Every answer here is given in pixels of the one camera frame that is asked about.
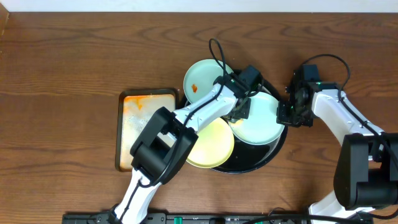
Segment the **green yellow sponge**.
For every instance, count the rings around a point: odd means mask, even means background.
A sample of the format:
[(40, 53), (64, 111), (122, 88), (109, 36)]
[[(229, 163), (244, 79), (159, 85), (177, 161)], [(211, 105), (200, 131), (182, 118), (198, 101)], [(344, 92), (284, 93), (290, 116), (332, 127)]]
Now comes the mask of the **green yellow sponge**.
[(243, 123), (244, 119), (243, 118), (232, 118), (231, 120), (228, 121), (228, 124), (230, 126), (240, 126)]

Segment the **mint plate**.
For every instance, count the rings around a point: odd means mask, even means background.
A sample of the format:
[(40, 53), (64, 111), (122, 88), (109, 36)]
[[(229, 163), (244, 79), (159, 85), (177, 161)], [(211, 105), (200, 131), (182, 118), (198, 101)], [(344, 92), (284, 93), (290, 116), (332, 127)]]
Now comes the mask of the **mint plate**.
[(276, 140), (284, 125), (276, 122), (278, 100), (272, 95), (259, 92), (251, 99), (249, 118), (240, 126), (230, 126), (233, 134), (241, 141), (252, 145), (265, 145)]
[(198, 101), (213, 88), (214, 81), (223, 75), (223, 69), (214, 59), (204, 59), (193, 64), (186, 72), (183, 90), (190, 103)]

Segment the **yellow plate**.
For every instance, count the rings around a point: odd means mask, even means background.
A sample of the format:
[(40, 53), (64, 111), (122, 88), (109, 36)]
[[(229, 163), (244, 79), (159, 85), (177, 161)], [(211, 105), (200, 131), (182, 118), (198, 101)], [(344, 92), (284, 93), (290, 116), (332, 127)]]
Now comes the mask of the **yellow plate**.
[(217, 118), (197, 135), (198, 139), (187, 157), (189, 164), (209, 169), (228, 160), (234, 148), (234, 135), (226, 121)]

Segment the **black rectangular soapy tray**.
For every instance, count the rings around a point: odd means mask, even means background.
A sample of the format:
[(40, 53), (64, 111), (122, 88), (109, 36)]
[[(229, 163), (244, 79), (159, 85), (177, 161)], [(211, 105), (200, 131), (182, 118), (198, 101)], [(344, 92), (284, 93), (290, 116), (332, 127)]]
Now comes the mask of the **black rectangular soapy tray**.
[(174, 88), (122, 91), (118, 99), (115, 168), (120, 172), (132, 169), (130, 148), (154, 112), (161, 107), (173, 111), (178, 106)]

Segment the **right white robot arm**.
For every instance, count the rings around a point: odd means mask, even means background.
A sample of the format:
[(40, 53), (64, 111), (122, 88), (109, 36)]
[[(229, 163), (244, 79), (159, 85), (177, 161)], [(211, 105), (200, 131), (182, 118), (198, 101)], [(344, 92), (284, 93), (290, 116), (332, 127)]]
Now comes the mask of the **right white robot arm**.
[(373, 210), (397, 204), (397, 134), (366, 119), (336, 83), (292, 82), (279, 103), (277, 122), (311, 126), (321, 119), (341, 145), (333, 191), (308, 208), (310, 222), (376, 218)]

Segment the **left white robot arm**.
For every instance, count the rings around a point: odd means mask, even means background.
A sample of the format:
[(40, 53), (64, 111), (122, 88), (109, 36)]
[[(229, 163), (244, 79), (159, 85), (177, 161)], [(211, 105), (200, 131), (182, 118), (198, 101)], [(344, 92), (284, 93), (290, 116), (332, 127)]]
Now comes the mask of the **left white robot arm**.
[(242, 107), (257, 85), (254, 79), (231, 73), (218, 77), (209, 93), (185, 108), (158, 109), (131, 146), (131, 182), (122, 202), (110, 211), (109, 223), (143, 221), (157, 189), (182, 168), (197, 133)]

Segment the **black round tray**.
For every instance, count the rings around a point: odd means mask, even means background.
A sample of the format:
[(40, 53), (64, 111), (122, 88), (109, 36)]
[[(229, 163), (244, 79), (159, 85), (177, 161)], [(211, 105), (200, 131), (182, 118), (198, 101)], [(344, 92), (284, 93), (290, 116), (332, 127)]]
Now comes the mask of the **black round tray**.
[[(193, 115), (193, 118), (188, 122), (187, 126), (193, 127), (198, 133), (215, 119), (222, 119), (220, 114), (211, 115), (210, 111), (212, 111), (212, 109), (209, 106), (200, 109)], [(284, 126), (282, 134), (276, 140), (265, 145), (247, 144), (233, 134), (234, 148), (232, 154), (226, 162), (210, 169), (230, 174), (245, 173), (256, 170), (267, 164), (275, 157), (276, 154), (279, 153), (286, 139), (287, 131), (288, 128)]]

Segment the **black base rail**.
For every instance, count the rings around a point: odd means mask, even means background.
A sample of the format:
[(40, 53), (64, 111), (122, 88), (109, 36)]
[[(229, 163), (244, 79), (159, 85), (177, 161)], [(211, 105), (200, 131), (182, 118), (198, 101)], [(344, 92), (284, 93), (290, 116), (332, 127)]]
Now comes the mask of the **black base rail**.
[[(68, 213), (62, 217), (62, 224), (110, 224), (118, 221), (111, 212), (100, 213)], [(354, 215), (351, 218), (324, 219), (304, 214), (277, 214), (269, 216), (258, 215), (184, 215), (150, 213), (141, 224), (243, 224), (243, 223), (372, 223), (373, 219), (366, 215)]]

